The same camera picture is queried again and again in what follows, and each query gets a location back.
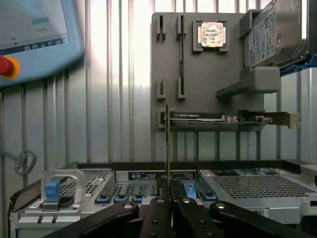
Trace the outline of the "open PC case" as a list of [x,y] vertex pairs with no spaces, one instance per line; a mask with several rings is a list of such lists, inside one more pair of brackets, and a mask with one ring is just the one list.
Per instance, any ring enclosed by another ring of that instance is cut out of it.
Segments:
[[6,238],[317,238],[317,165],[71,163],[11,197]]

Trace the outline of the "blue latch clip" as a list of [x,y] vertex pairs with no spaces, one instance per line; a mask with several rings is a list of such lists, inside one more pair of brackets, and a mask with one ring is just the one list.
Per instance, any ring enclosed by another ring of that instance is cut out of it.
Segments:
[[46,182],[45,195],[47,202],[59,202],[61,198],[60,182],[57,180],[50,180]]

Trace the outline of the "black graphics card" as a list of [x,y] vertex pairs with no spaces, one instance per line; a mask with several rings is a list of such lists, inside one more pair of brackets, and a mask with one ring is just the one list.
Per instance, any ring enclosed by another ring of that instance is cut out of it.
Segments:
[[177,127],[198,127],[202,125],[224,126],[258,126],[276,125],[288,128],[299,128],[301,116],[298,113],[266,112],[239,110],[237,114],[202,113],[202,112],[176,112],[172,111],[165,116],[165,124]]

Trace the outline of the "grey parts rack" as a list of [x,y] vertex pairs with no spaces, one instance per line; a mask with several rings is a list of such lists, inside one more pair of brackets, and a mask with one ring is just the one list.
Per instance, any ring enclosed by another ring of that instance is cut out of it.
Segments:
[[[151,126],[165,130],[166,86],[170,112],[237,114],[265,111],[264,94],[279,90],[274,67],[244,67],[245,41],[240,36],[249,13],[156,12],[151,28]],[[223,24],[223,46],[201,44],[203,22]],[[171,126],[172,131],[260,131],[258,126]]]

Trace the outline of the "silver CPU chip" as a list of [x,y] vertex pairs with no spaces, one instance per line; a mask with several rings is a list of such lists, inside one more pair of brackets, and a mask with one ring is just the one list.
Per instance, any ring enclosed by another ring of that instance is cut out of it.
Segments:
[[205,48],[223,46],[223,24],[221,22],[203,22],[201,25],[201,44]]

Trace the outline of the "silver hard disk drive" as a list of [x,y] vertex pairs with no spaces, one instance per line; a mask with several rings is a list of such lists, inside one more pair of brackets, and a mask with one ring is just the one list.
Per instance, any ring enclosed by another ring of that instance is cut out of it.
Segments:
[[309,55],[310,0],[271,0],[252,19],[245,42],[246,66],[280,69]]

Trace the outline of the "red emergency stop button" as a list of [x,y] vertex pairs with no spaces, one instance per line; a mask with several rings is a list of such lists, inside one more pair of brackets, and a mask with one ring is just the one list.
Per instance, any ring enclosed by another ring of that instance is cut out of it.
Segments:
[[0,56],[0,77],[7,80],[15,79],[20,73],[19,62],[9,56]]

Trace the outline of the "blue-grey teach pendant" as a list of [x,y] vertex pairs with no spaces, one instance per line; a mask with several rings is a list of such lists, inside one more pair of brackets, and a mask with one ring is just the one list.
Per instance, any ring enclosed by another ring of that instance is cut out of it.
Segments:
[[15,79],[0,77],[0,88],[57,74],[83,54],[74,0],[0,0],[0,56],[20,64]]

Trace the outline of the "blue drive carrier rail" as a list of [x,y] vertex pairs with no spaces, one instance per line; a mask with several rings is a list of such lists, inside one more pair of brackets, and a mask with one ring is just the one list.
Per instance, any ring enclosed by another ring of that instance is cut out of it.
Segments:
[[286,76],[295,72],[302,71],[308,68],[317,68],[317,54],[308,57],[306,60],[293,64],[280,70],[280,76]]

